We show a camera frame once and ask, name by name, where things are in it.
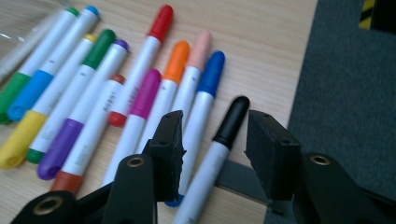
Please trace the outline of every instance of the marker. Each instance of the marker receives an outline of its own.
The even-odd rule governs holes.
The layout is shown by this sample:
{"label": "marker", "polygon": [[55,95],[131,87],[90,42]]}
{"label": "marker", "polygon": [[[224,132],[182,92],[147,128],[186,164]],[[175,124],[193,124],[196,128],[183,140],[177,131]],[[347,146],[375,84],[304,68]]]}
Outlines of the marker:
{"label": "marker", "polygon": [[110,106],[117,98],[124,81],[122,75],[114,75],[106,82],[62,170],[56,175],[51,191],[68,190],[78,193],[85,170],[107,125]]}
{"label": "marker", "polygon": [[48,151],[38,164],[37,174],[42,179],[52,179],[62,168],[72,146],[78,138],[90,112],[92,103],[95,103],[96,94],[101,91],[110,74],[114,74],[123,63],[128,51],[128,45],[122,40],[117,40],[108,49],[105,58],[94,74],[93,80],[85,91],[75,100],[70,115],[62,119],[62,125],[49,144]]}
{"label": "marker", "polygon": [[233,100],[218,132],[213,137],[212,144],[206,152],[181,206],[175,214],[174,224],[193,224],[197,222],[222,164],[233,147],[233,140],[238,134],[248,108],[249,99],[246,96],[239,96]]}
{"label": "marker", "polygon": [[183,111],[183,118],[181,122],[183,131],[187,123],[187,117],[190,113],[190,108],[196,93],[201,73],[204,70],[211,42],[212,34],[210,34],[209,31],[203,30],[198,35],[192,47],[186,69],[184,70],[183,77],[177,90],[177,95],[170,110]]}
{"label": "marker", "polygon": [[137,91],[143,76],[149,70],[151,63],[157,54],[158,48],[163,43],[173,19],[173,9],[165,5],[161,8],[151,30],[148,32],[146,41],[129,72],[124,88],[120,93],[108,116],[108,122],[117,127],[122,127],[128,115],[128,110],[134,103]]}
{"label": "marker", "polygon": [[134,105],[129,112],[125,127],[122,130],[120,140],[114,150],[113,157],[107,167],[102,186],[113,182],[120,161],[134,154],[134,149],[148,118],[160,82],[161,74],[158,70],[151,69],[146,73],[136,95]]}
{"label": "marker", "polygon": [[99,12],[95,7],[89,6],[81,11],[67,33],[61,38],[61,41],[42,63],[40,69],[34,72],[9,106],[7,116],[11,120],[20,121],[25,112],[32,108],[78,41],[96,24],[98,17]]}
{"label": "marker", "polygon": [[221,51],[214,52],[206,64],[202,74],[194,104],[191,109],[190,118],[187,121],[186,129],[183,133],[183,147],[186,153],[183,155],[183,167],[180,175],[177,202],[166,202],[168,206],[179,206],[187,192],[190,184],[191,173],[194,167],[202,138],[205,131],[207,119],[216,98],[216,91],[224,67],[225,56]]}
{"label": "marker", "polygon": [[[33,119],[32,115],[35,114],[35,124],[38,125],[35,129],[41,129],[47,119],[47,116],[50,114],[53,107],[55,107],[56,103],[64,92],[64,89],[69,83],[71,76],[77,72],[78,67],[81,65],[81,61],[85,56],[87,56],[88,51],[92,48],[95,41],[96,37],[94,35],[85,35],[85,38],[81,39],[75,50],[67,59],[66,63],[57,73],[55,79],[49,84],[33,108],[29,110],[32,112],[28,111],[21,122],[31,122],[28,120]],[[38,132],[30,132],[30,135],[32,135],[32,138],[34,138],[37,133]],[[28,153],[26,159],[33,163],[39,163],[41,156],[37,157],[35,153]]]}
{"label": "marker", "polygon": [[190,46],[186,41],[179,41],[175,44],[165,73],[163,74],[161,86],[157,91],[153,106],[149,112],[145,129],[140,137],[136,154],[142,153],[147,141],[154,135],[161,118],[169,112],[177,85],[183,74],[184,65],[189,56],[189,51]]}
{"label": "marker", "polygon": [[29,81],[33,72],[46,60],[64,31],[72,25],[77,16],[78,11],[73,7],[62,11],[52,28],[35,47],[18,72],[12,74],[8,84],[0,93],[0,123],[10,122],[7,116],[9,106]]}
{"label": "marker", "polygon": [[73,109],[77,98],[84,91],[86,83],[96,71],[99,63],[104,58],[109,46],[114,42],[116,35],[111,30],[104,30],[98,37],[96,43],[85,57],[72,80],[67,85],[56,106],[52,109],[41,130],[35,137],[28,153],[29,161],[40,162],[47,152],[52,139],[61,128],[62,122]]}
{"label": "marker", "polygon": [[[102,60],[103,56],[105,55],[108,46],[114,41],[114,39],[114,32],[103,32],[97,40],[96,44],[92,47],[88,56],[83,61],[82,65],[79,67],[77,77],[75,77],[74,79],[78,79],[78,77],[81,77],[81,74],[84,75],[84,78],[90,77],[91,74],[95,71],[95,68],[97,67],[99,62]],[[59,116],[64,115],[64,113],[66,113],[64,117],[67,116],[67,113],[70,112],[71,105],[76,101],[75,99],[79,96],[79,93],[82,90],[83,86],[75,84],[74,80],[72,81],[72,83],[69,84],[69,88],[67,88],[60,102],[56,105],[51,113],[51,116],[49,116],[49,119],[44,124],[44,131],[43,129],[40,130],[40,127],[42,126],[46,117],[39,113],[36,113],[33,110],[29,110],[25,116],[27,119],[23,119],[18,124],[14,132],[11,134],[5,144],[0,148],[0,168],[9,169],[19,165],[25,158],[29,145],[35,139],[35,136],[39,131],[41,133],[45,132],[45,136],[42,142],[46,143],[46,141],[49,141],[51,135],[55,135],[55,133],[53,132],[53,127],[55,125],[52,125],[55,122],[54,120],[59,118]],[[66,101],[68,103],[65,103],[65,100],[62,99],[68,99],[69,95],[76,96],[75,98],[71,99],[71,102]],[[42,149],[42,147],[43,145],[40,145],[41,152],[47,150],[47,147],[46,149]]]}

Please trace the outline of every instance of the purple marker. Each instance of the purple marker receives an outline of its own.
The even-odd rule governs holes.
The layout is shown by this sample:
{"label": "purple marker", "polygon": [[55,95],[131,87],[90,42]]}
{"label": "purple marker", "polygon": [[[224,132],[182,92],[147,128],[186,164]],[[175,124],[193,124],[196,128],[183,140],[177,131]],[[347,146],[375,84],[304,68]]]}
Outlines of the purple marker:
{"label": "purple marker", "polygon": [[97,93],[104,87],[109,77],[117,73],[127,54],[128,44],[123,40],[116,40],[108,48],[94,77],[77,100],[68,118],[64,120],[62,128],[50,143],[47,154],[38,165],[37,174],[41,179],[52,179],[61,170],[85,121],[91,113]]}

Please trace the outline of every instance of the purple marker cap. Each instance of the purple marker cap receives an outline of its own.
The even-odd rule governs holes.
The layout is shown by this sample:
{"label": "purple marker cap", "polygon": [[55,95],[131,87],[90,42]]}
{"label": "purple marker cap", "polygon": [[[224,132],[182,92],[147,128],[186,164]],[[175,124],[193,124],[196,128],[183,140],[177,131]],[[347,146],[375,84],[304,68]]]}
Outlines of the purple marker cap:
{"label": "purple marker cap", "polygon": [[129,50],[128,43],[126,41],[124,41],[124,40],[116,39],[114,41],[114,44],[120,45],[121,47],[125,48],[126,50]]}
{"label": "purple marker cap", "polygon": [[44,180],[50,180],[56,176],[64,165],[83,126],[82,123],[73,119],[66,119],[64,121],[61,130],[51,142],[48,152],[44,155],[40,164],[38,164],[38,177]]}

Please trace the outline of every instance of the magenta marker cap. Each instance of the magenta marker cap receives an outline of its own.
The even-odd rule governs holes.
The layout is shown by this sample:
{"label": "magenta marker cap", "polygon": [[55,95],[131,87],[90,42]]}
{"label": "magenta marker cap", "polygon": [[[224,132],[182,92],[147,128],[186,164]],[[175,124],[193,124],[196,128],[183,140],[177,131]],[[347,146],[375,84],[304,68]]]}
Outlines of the magenta marker cap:
{"label": "magenta marker cap", "polygon": [[134,104],[129,112],[131,115],[137,115],[143,119],[148,118],[149,111],[154,102],[160,83],[160,72],[156,69],[148,70],[142,84],[140,85],[139,92],[134,99]]}

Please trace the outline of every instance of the yellow marker cap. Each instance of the yellow marker cap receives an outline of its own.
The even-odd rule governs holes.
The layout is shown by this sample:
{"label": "yellow marker cap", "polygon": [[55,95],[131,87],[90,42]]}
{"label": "yellow marker cap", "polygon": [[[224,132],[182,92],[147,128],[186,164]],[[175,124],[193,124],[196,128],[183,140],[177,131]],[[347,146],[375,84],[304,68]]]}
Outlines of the yellow marker cap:
{"label": "yellow marker cap", "polygon": [[30,144],[47,117],[33,110],[26,112],[8,140],[0,148],[0,169],[11,169],[21,164]]}

